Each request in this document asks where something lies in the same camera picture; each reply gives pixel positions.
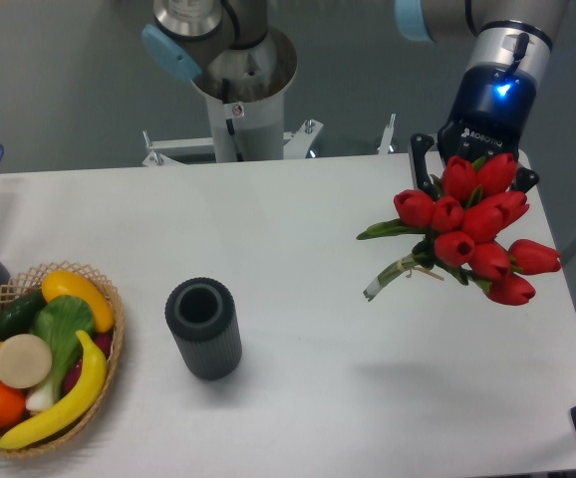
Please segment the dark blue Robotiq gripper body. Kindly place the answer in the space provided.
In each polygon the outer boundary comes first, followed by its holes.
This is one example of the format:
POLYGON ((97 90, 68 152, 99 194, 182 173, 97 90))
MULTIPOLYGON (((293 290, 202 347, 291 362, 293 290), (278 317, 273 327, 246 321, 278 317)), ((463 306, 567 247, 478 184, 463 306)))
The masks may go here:
POLYGON ((437 133, 442 159, 518 153, 551 47, 551 39, 536 28, 485 28, 478 34, 447 121, 437 133))

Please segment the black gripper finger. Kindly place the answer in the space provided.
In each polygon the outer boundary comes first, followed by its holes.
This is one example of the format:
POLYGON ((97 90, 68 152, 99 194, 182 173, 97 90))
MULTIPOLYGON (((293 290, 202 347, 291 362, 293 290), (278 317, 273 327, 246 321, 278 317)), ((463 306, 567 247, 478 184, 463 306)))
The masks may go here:
POLYGON ((436 146, 436 134, 413 133, 410 138, 409 159, 413 184, 416 189, 427 194, 431 199, 439 199, 439 194, 428 173, 427 153, 436 146))
POLYGON ((512 191, 527 193, 539 182, 539 174, 524 166, 519 166, 516 170, 514 180, 510 185, 512 191))

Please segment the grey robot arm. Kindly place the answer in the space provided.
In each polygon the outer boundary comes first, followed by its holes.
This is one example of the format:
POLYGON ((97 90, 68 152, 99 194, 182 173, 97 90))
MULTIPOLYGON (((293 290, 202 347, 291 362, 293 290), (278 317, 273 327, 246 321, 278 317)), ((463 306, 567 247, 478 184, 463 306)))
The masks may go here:
MULTIPOLYGON (((445 124, 410 141, 415 186, 437 196, 426 164, 516 153, 567 5, 563 1, 399 1, 413 41, 472 35, 475 46, 445 124)), ((220 162, 283 159, 284 94, 297 71, 292 42, 264 1, 157 1, 142 32, 150 57, 206 101, 220 162)))

